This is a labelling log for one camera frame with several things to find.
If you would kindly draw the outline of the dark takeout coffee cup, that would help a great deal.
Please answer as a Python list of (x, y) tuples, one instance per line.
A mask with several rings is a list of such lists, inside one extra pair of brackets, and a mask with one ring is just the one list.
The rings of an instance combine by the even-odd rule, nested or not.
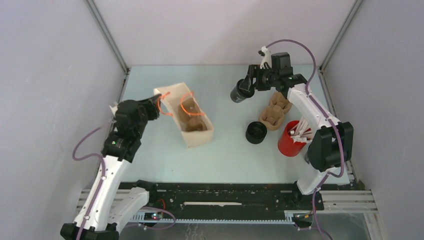
[(241, 80), (242, 79), (240, 79), (236, 83), (235, 87), (230, 92), (230, 99), (235, 103), (241, 103), (245, 99), (251, 98), (255, 94), (255, 92), (251, 92), (251, 93), (241, 93), (241, 92), (239, 92), (238, 84), (241, 82)]

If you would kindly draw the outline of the paper bag orange handles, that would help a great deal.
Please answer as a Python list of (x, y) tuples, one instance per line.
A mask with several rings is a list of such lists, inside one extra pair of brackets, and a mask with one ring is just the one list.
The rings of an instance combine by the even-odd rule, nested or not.
[(159, 113), (172, 117), (188, 148), (211, 142), (214, 126), (186, 83), (157, 87), (153, 94), (160, 95), (156, 101)]

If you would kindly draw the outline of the brown pulp cup carrier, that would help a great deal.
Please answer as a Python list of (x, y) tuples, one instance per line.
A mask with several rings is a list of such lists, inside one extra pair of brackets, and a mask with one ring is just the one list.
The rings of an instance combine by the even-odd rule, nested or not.
[(271, 96), (268, 106), (260, 113), (258, 120), (265, 125), (267, 130), (276, 131), (281, 127), (292, 106), (293, 104), (282, 93), (275, 92)]

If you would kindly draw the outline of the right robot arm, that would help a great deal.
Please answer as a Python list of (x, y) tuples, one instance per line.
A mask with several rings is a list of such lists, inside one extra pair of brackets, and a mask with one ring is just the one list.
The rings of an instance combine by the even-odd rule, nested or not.
[(291, 194), (291, 204), (304, 209), (311, 202), (311, 194), (319, 191), (326, 176), (336, 169), (343, 173), (344, 163), (352, 156), (353, 126), (340, 122), (316, 99), (309, 89), (309, 81), (302, 74), (295, 74), (287, 52), (271, 54), (260, 50), (260, 64), (248, 66), (245, 78), (240, 79), (230, 93), (235, 103), (251, 98), (255, 91), (275, 88), (301, 113), (309, 125), (312, 139), (305, 160), (306, 173), (296, 182), (297, 191)]

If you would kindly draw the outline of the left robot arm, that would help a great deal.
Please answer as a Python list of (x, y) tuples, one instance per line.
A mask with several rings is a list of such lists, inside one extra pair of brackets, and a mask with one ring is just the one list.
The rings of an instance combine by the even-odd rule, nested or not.
[(90, 153), (73, 160), (99, 159), (99, 168), (88, 197), (72, 223), (63, 224), (60, 235), (65, 240), (117, 240), (130, 219), (142, 207), (153, 208), (158, 194), (143, 182), (133, 187), (124, 199), (112, 206), (127, 168), (141, 146), (149, 121), (161, 113), (161, 94), (143, 100), (124, 100), (110, 106), (113, 128), (100, 153)]

